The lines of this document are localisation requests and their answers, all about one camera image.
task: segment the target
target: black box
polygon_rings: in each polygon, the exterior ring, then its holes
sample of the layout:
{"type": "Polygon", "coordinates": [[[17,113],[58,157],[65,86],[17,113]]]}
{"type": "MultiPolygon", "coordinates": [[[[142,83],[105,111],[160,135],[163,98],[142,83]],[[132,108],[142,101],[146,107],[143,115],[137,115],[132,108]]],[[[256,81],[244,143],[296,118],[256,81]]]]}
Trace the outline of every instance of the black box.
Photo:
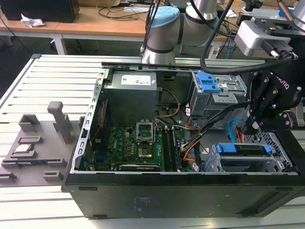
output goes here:
{"type": "Polygon", "coordinates": [[[73,22],[80,11],[78,0],[0,0],[8,20],[20,20],[21,14],[43,21],[73,22]]]}

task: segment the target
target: yellow wire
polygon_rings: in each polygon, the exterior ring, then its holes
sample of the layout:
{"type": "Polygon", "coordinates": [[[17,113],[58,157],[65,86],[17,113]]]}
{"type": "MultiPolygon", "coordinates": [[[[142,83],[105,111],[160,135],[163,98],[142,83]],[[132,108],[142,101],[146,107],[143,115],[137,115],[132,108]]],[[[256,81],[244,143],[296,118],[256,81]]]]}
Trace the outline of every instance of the yellow wire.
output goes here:
{"type": "Polygon", "coordinates": [[[176,100],[176,102],[177,102],[177,104],[178,104],[178,108],[177,108],[177,110],[176,110],[173,114],[156,115],[155,117],[157,117],[157,118],[170,118],[170,117],[173,117],[173,116],[175,116],[176,114],[178,114],[178,112],[179,112],[179,110],[180,110],[180,103],[179,103],[177,97],[176,97],[170,90],[168,90],[168,89],[166,89],[166,88],[162,88],[162,90],[166,90],[169,94],[171,94],[171,95],[174,97],[174,99],[176,100]]]}

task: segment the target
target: cable on desk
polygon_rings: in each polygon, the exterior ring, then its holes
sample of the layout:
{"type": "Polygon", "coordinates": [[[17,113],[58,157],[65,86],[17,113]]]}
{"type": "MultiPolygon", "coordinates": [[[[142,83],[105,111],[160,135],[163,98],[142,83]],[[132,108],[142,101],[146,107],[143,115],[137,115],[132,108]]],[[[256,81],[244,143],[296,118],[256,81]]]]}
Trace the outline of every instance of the cable on desk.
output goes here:
{"type": "Polygon", "coordinates": [[[111,11],[111,9],[108,8],[108,7],[101,7],[100,9],[98,9],[98,5],[99,5],[99,3],[96,4],[95,8],[96,8],[98,14],[101,15],[102,17],[105,17],[105,18],[108,18],[108,19],[111,19],[111,20],[115,20],[115,21],[132,21],[132,20],[138,20],[138,18],[139,18],[140,20],[145,22],[142,18],[140,18],[139,14],[146,13],[146,12],[136,12],[131,7],[127,7],[127,8],[118,10],[118,11],[111,11]],[[102,13],[103,9],[108,9],[108,13],[107,14],[103,14],[102,13]],[[131,9],[134,13],[133,14],[129,14],[129,15],[120,16],[120,17],[108,16],[109,13],[117,13],[117,12],[120,12],[120,11],[125,10],[125,9],[131,9]]]}
{"type": "Polygon", "coordinates": [[[4,20],[2,19],[1,15],[0,15],[0,20],[2,21],[2,23],[5,25],[5,27],[11,32],[11,34],[13,34],[14,37],[16,37],[16,39],[19,40],[20,44],[22,44],[22,46],[31,54],[33,55],[33,53],[28,49],[28,47],[19,39],[19,37],[17,37],[14,32],[6,25],[6,23],[4,22],[4,20]]]}

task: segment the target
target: blue plastic latch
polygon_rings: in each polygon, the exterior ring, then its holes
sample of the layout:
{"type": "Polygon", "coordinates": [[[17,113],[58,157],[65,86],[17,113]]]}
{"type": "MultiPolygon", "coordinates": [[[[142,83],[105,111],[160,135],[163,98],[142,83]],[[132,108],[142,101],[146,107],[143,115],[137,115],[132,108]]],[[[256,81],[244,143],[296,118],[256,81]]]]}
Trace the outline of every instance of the blue plastic latch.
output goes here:
{"type": "Polygon", "coordinates": [[[216,84],[202,84],[202,92],[220,93],[221,89],[216,84]]]}
{"type": "Polygon", "coordinates": [[[233,153],[236,154],[236,148],[234,144],[220,144],[221,148],[223,149],[223,153],[233,153]]]}
{"type": "Polygon", "coordinates": [[[201,91],[206,93],[220,93],[221,89],[216,84],[216,79],[208,73],[198,72],[198,82],[201,85],[201,91]]]}
{"type": "Polygon", "coordinates": [[[267,152],[269,155],[272,154],[272,149],[271,149],[271,147],[270,147],[269,145],[264,145],[264,148],[265,148],[266,152],[267,152]]]}
{"type": "Polygon", "coordinates": [[[216,79],[212,76],[212,74],[205,72],[198,72],[198,80],[201,83],[215,84],[216,79]]]}
{"type": "Polygon", "coordinates": [[[223,152],[223,149],[221,149],[220,145],[216,145],[216,152],[219,154],[223,152]]]}

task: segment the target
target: sticker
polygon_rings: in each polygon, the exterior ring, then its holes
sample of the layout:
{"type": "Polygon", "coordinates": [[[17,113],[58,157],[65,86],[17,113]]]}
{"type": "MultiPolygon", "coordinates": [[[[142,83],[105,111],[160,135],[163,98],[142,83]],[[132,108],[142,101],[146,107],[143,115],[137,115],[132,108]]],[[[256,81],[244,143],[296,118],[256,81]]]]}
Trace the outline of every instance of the sticker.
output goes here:
{"type": "Polygon", "coordinates": [[[123,75],[122,85],[151,85],[151,77],[149,75],[123,75]]]}
{"type": "Polygon", "coordinates": [[[201,154],[208,154],[209,153],[209,148],[204,148],[201,154]]]}
{"type": "Polygon", "coordinates": [[[191,116],[191,109],[190,108],[186,108],[185,109],[185,113],[186,113],[186,116],[191,116]]]}
{"type": "Polygon", "coordinates": [[[227,86],[225,83],[219,83],[218,86],[219,86],[219,87],[228,88],[228,86],[227,86]]]}
{"type": "Polygon", "coordinates": [[[24,162],[17,162],[17,164],[18,164],[18,165],[31,165],[32,162],[26,162],[26,161],[24,161],[24,162]]]}
{"type": "Polygon", "coordinates": [[[199,167],[198,165],[196,165],[196,163],[194,162],[193,165],[192,165],[193,169],[198,172],[199,171],[199,167]]]}

